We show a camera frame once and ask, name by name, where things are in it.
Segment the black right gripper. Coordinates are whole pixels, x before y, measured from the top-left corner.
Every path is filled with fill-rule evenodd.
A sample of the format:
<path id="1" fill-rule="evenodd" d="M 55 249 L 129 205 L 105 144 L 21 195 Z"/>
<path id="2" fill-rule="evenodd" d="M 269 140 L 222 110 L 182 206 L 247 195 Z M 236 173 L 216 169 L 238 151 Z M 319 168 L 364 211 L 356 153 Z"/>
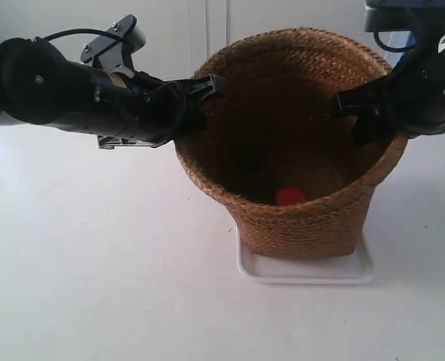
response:
<path id="1" fill-rule="evenodd" d="M 333 117 L 354 116 L 356 146 L 390 139 L 445 133 L 445 49 L 407 56 L 387 75 L 331 98 Z"/>

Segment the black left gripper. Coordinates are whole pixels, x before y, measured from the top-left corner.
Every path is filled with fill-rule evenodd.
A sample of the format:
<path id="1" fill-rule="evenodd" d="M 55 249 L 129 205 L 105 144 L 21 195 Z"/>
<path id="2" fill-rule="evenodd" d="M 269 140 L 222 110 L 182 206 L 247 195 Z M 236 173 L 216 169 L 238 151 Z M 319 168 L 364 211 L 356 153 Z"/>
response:
<path id="1" fill-rule="evenodd" d="M 129 77 L 76 62 L 66 62 L 62 69 L 64 131 L 140 141 L 145 147 L 203 132 L 207 118 L 197 104 L 225 94 L 225 79 L 216 74 L 163 81 L 143 72 Z"/>

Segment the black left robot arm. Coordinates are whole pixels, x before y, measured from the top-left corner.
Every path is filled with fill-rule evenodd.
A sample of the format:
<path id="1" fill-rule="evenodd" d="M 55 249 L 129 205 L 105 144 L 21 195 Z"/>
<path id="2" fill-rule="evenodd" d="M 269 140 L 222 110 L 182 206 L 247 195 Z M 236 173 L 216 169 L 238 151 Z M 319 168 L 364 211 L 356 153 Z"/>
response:
<path id="1" fill-rule="evenodd" d="M 0 126 L 95 135 L 100 148 L 160 147 L 202 130 L 201 106 L 224 90 L 215 74 L 164 81 L 71 62 L 42 38 L 0 44 Z"/>

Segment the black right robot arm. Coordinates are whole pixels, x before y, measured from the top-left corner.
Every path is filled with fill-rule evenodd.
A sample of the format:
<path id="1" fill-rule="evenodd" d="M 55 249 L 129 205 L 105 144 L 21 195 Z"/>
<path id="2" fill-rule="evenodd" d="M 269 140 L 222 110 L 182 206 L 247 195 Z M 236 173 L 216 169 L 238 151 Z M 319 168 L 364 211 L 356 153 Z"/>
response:
<path id="1" fill-rule="evenodd" d="M 336 93 L 333 117 L 353 116 L 355 144 L 403 132 L 445 133 L 445 1 L 367 1 L 365 31 L 401 58 L 387 74 Z"/>

